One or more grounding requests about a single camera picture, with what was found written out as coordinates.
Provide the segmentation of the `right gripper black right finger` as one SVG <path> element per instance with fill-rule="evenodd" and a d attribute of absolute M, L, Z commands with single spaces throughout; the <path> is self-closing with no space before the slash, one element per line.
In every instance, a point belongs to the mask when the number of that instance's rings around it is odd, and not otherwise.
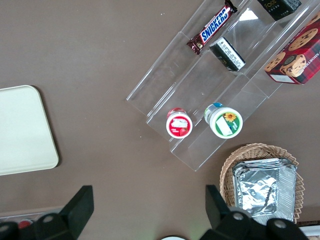
<path fill-rule="evenodd" d="M 211 228 L 202 240 L 264 240 L 266 229 L 239 210 L 230 210 L 215 185 L 205 187 L 205 210 Z"/>

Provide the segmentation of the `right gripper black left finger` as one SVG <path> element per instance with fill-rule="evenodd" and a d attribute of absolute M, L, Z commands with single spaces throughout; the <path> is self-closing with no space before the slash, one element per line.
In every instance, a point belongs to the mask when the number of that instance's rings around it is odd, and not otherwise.
<path fill-rule="evenodd" d="M 37 240 L 76 240 L 94 212 L 93 187 L 84 185 L 59 213 L 48 213 L 34 224 Z"/>

